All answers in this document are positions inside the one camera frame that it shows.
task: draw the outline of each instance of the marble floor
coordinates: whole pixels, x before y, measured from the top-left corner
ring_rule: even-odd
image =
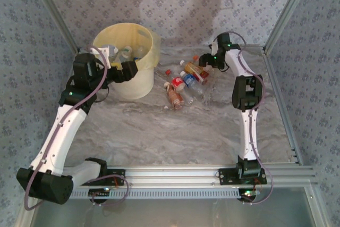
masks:
[[[235,81],[231,70],[215,71],[203,102],[196,100],[179,111],[165,108],[170,107],[163,88],[165,70],[207,52],[208,47],[163,49],[154,87],[142,99],[124,100],[110,90],[105,101],[92,106],[65,165],[77,165],[87,157],[105,159],[111,166],[236,163],[240,128],[238,110],[231,102]],[[293,155],[263,58],[250,52],[243,56],[266,85],[257,122],[260,157],[263,162],[291,162]]]

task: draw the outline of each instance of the patterned wallpaper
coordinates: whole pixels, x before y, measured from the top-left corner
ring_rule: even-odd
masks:
[[[301,0],[270,53],[304,163],[340,226],[340,0]]]
[[[264,45],[287,0],[54,0],[78,46],[105,27],[136,22],[152,28],[163,44],[207,43],[226,30]]]
[[[73,55],[40,0],[0,0],[0,226],[23,199],[15,176],[44,142]]]

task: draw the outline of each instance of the water bottle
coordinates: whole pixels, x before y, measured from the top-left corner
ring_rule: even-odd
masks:
[[[202,97],[204,94],[203,86],[196,81],[192,74],[187,74],[184,71],[181,72],[181,77],[189,89],[195,94],[195,96]]]
[[[124,49],[122,49],[116,58],[116,62],[125,62],[125,61],[130,61],[132,55],[132,48],[130,46],[125,46]]]
[[[118,48],[113,45],[102,45],[102,48],[108,47],[108,60],[110,63],[113,63],[117,58]]]
[[[165,71],[165,74],[169,77],[169,82],[177,92],[183,90],[185,83],[183,82],[180,75],[175,75],[170,69]]]
[[[137,51],[133,54],[133,60],[141,60],[145,56],[145,48],[143,46],[138,47]]]
[[[188,91],[187,87],[184,87],[179,93],[182,96],[185,103],[187,103],[188,105],[191,105],[193,103],[194,99],[191,96],[190,91]]]

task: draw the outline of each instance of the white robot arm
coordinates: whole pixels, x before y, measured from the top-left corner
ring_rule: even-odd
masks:
[[[56,119],[41,151],[28,169],[18,170],[16,178],[30,197],[63,204],[73,188],[107,173],[106,162],[95,158],[64,168],[73,138],[97,99],[96,91],[108,88],[111,82],[129,81],[138,71],[135,62],[122,63],[120,70],[112,68],[108,59],[110,47],[97,49],[103,54],[104,64],[95,58],[98,51],[93,48],[90,53],[75,57],[74,75],[61,94]]]
[[[232,49],[226,52],[225,54],[225,62],[228,64],[230,69],[233,71],[233,74],[236,77],[244,76],[248,77],[249,74],[244,70],[243,67],[241,67],[238,55],[239,55],[238,49]],[[243,65],[251,71],[251,69],[246,64],[242,53],[240,56],[240,60],[243,63]],[[253,152],[253,149],[251,147],[250,142],[250,122],[249,122],[249,114],[250,109],[243,111],[239,111],[240,115],[240,132],[241,132],[241,151],[240,151],[240,158],[241,159],[248,159],[248,160],[255,160],[256,156]],[[257,111],[252,112],[252,119],[251,119],[251,132],[252,132],[252,138],[253,138],[253,144],[255,146],[257,155],[259,155],[257,150],[257,141],[256,141],[256,119],[257,119]]]
[[[259,153],[256,138],[257,108],[262,98],[262,83],[253,76],[246,64],[238,44],[232,44],[228,33],[217,36],[217,43],[211,44],[211,54],[203,54],[199,65],[211,65],[213,68],[226,70],[230,68],[236,76],[232,95],[234,108],[240,110],[241,151],[235,169],[220,169],[220,184],[253,183],[254,178],[260,179],[264,173],[258,161]]]

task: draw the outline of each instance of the beige bucket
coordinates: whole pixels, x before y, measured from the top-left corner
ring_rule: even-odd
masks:
[[[147,54],[136,62],[138,72],[128,82],[112,83],[115,91],[126,99],[138,99],[147,95],[154,86],[154,67],[160,56],[160,37],[149,29],[135,23],[118,23],[102,30],[93,45],[113,45],[119,50],[130,46],[135,52],[140,46]]]

